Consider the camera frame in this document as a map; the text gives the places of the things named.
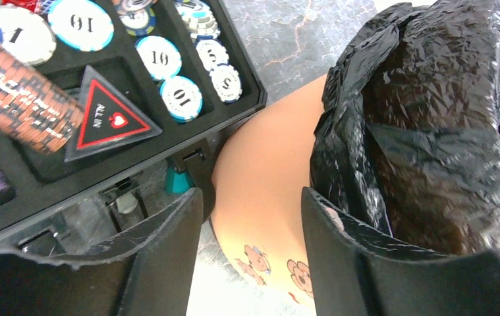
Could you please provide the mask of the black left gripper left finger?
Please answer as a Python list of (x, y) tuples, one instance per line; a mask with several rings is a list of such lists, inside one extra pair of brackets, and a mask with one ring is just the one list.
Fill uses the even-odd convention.
[(0, 315), (185, 315), (203, 204), (192, 188), (81, 255), (0, 248)]

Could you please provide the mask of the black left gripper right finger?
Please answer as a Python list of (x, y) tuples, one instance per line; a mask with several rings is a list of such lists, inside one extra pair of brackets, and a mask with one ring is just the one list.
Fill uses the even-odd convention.
[(318, 315), (500, 315), (500, 250), (448, 256), (404, 243), (302, 189)]

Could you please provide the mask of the black trash bag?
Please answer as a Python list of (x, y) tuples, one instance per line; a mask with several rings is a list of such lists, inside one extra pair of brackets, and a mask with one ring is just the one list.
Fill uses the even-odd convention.
[(500, 1), (402, 2), (330, 68), (312, 188), (399, 240), (500, 248)]

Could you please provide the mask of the teal small cube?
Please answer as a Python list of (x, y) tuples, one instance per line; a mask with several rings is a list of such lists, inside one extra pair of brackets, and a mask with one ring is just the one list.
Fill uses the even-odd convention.
[(194, 186), (188, 171), (178, 172), (173, 167), (167, 169), (164, 190), (169, 194), (183, 194)]

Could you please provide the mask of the red triangle dealer button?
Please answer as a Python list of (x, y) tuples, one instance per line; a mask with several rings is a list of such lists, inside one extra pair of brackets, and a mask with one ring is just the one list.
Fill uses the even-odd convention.
[(163, 132), (90, 65), (85, 68), (78, 100), (84, 107), (84, 117), (66, 145), (66, 163), (156, 137)]

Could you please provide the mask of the white blue ten chip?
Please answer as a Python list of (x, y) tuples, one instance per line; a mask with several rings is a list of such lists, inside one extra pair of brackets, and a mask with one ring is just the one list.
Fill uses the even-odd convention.
[(203, 107), (200, 88), (189, 78), (174, 76), (165, 80), (159, 94), (172, 118), (185, 123), (196, 119)]
[(102, 50), (113, 39), (111, 17), (93, 1), (55, 1), (48, 10), (47, 19), (54, 34), (79, 51)]
[(150, 76), (155, 81), (168, 80), (182, 68), (177, 47), (161, 36), (146, 36), (135, 43), (136, 50)]

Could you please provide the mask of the black poker chip case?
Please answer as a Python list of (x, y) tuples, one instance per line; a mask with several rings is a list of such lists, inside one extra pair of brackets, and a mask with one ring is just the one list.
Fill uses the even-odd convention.
[(208, 218), (208, 137), (266, 99), (220, 1), (0, 1), (0, 243), (57, 255), (135, 225), (160, 161)]

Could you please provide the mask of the brown poker chip stack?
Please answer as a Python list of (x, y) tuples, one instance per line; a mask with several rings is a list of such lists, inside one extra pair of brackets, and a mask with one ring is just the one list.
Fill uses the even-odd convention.
[(39, 152), (60, 150), (84, 111), (75, 98), (0, 45), (0, 131)]

